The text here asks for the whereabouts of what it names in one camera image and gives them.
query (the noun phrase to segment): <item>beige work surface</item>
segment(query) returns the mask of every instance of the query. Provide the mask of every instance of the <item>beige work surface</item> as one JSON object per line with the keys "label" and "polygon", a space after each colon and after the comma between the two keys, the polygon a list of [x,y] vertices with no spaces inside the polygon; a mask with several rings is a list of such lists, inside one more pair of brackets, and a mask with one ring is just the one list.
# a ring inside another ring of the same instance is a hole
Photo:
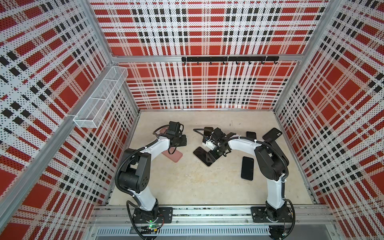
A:
{"label": "beige work surface", "polygon": [[[254,165],[253,181],[240,177],[243,156],[253,157],[234,150],[227,157],[220,157],[210,167],[193,155],[201,146],[202,136],[193,128],[220,128],[224,133],[235,132],[245,136],[247,131],[256,132],[257,138],[273,127],[280,129],[276,118],[269,111],[172,111],[142,112],[130,148],[137,149],[155,139],[152,132],[169,123],[184,124],[187,146],[178,147],[183,153],[178,163],[160,154],[152,160],[148,187],[159,204],[265,204],[267,197],[266,178],[261,174],[257,161]],[[293,160],[284,137],[276,141],[290,164],[289,177],[285,184],[285,195],[294,204],[312,204],[298,167]],[[132,197],[114,188],[110,205],[125,205]]]}

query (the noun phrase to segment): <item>plaid wall panel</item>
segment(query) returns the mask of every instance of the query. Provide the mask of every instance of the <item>plaid wall panel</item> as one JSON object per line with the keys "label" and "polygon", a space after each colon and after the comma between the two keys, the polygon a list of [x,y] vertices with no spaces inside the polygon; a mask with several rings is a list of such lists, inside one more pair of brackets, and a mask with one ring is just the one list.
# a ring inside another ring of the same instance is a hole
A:
{"label": "plaid wall panel", "polygon": [[140,109],[273,109],[296,62],[121,63]]}
{"label": "plaid wall panel", "polygon": [[74,1],[0,3],[0,199],[106,66]]}
{"label": "plaid wall panel", "polygon": [[303,53],[328,3],[90,2],[116,56]]}
{"label": "plaid wall panel", "polygon": [[107,196],[134,121],[120,90],[98,129],[75,127],[0,235],[0,240],[81,239]]}
{"label": "plaid wall panel", "polygon": [[384,233],[384,3],[345,1],[278,112],[349,239]]}

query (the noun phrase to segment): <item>phone screen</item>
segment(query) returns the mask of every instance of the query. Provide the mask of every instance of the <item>phone screen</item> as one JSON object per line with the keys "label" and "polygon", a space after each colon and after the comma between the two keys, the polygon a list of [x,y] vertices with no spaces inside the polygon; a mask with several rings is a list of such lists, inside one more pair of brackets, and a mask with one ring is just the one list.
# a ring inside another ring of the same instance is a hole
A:
{"label": "phone screen", "polygon": [[253,158],[243,157],[241,166],[241,178],[246,180],[253,180]]}
{"label": "phone screen", "polygon": [[195,151],[193,151],[193,154],[202,161],[207,167],[212,165],[212,162],[207,162],[207,152],[202,148],[198,147]]}

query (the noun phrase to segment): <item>pink phone case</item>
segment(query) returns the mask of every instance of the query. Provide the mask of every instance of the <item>pink phone case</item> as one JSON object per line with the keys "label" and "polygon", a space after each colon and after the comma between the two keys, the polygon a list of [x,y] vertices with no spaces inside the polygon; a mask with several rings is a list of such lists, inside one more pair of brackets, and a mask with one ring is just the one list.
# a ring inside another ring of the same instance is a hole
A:
{"label": "pink phone case", "polygon": [[[164,127],[162,129],[160,129],[160,132],[161,133],[165,133],[167,129],[168,129],[168,127]],[[171,147],[169,149],[169,152],[173,152],[174,149],[175,149],[174,147]],[[177,149],[176,149],[176,151],[173,154],[169,154],[168,150],[162,152],[162,154],[164,156],[166,156],[167,158],[169,158],[170,160],[172,160],[173,162],[175,162],[175,163],[178,162],[183,157],[183,154],[181,152],[179,152]]]}

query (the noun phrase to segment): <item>white wire basket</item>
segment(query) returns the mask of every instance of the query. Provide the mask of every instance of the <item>white wire basket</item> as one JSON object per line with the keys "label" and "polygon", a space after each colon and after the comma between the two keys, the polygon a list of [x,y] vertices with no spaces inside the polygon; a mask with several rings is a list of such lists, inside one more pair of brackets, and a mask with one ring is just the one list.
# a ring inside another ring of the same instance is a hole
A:
{"label": "white wire basket", "polygon": [[85,102],[74,122],[79,127],[98,128],[103,121],[113,99],[128,76],[127,69],[114,66],[108,71],[100,85]]}

